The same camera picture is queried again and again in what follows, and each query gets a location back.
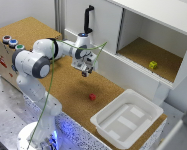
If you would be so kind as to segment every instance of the cable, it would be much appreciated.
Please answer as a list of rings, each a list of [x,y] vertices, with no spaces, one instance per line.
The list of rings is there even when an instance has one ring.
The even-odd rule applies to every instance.
[[[103,50],[103,48],[104,48],[105,45],[107,44],[107,42],[105,42],[104,44],[102,44],[102,45],[100,45],[100,46],[98,46],[98,47],[86,49],[86,48],[75,47],[75,46],[70,45],[70,44],[68,44],[68,43],[66,43],[66,42],[64,42],[64,41],[61,41],[61,40],[57,40],[57,41],[62,42],[62,43],[65,43],[65,44],[67,44],[67,45],[69,45],[69,46],[71,46],[71,47],[77,48],[77,49],[82,49],[82,50],[95,50],[95,49],[98,49],[98,48],[101,47],[101,50],[99,51],[99,54],[97,55],[97,57],[96,57],[96,59],[95,59],[95,61],[94,61],[94,63],[93,63],[93,66],[95,65],[95,63],[96,63],[96,61],[97,61],[97,59],[98,59],[98,57],[99,57],[101,51]],[[43,113],[44,113],[44,110],[45,110],[45,108],[46,108],[46,104],[47,104],[47,101],[48,101],[48,97],[49,97],[50,90],[51,90],[51,86],[52,86],[52,82],[53,82],[53,74],[54,74],[54,42],[52,42],[52,75],[51,75],[51,82],[50,82],[50,85],[49,85],[49,90],[48,90],[48,93],[47,93],[47,97],[46,97],[46,101],[45,101],[45,104],[44,104],[44,108],[42,109],[40,118],[39,118],[39,120],[38,120],[38,122],[37,122],[37,125],[35,126],[35,129],[34,129],[34,131],[33,131],[32,136],[31,136],[31,138],[30,138],[30,141],[29,141],[27,150],[29,149],[29,146],[30,146],[30,144],[31,144],[31,142],[32,142],[33,136],[34,136],[35,131],[36,131],[36,129],[37,129],[37,126],[38,126],[38,124],[39,124],[39,122],[40,122],[40,120],[41,120],[41,118],[42,118],[42,115],[43,115]]]
[[[46,108],[46,104],[47,104],[47,101],[48,101],[49,93],[50,93],[50,90],[51,90],[51,85],[52,85],[52,82],[53,82],[53,73],[54,73],[54,42],[52,43],[52,74],[51,74],[51,82],[50,82],[49,90],[48,90],[48,93],[47,93],[46,101],[45,101],[45,104],[44,104],[44,108],[43,108],[42,113],[40,115],[40,118],[39,118],[39,120],[37,122],[37,125],[35,126],[35,129],[34,129],[33,134],[31,136],[30,142],[28,144],[28,148],[29,148],[29,146],[31,144],[31,141],[32,141],[33,136],[34,136],[35,131],[36,131],[36,128],[37,128],[37,126],[38,126],[38,124],[39,124],[39,122],[40,122],[40,120],[42,118],[42,115],[44,113],[44,110]]]

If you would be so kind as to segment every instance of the white tray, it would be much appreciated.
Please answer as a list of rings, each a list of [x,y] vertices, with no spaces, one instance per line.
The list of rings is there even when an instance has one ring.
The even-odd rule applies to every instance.
[[[90,120],[115,147],[129,149],[162,113],[162,108],[128,89]]]

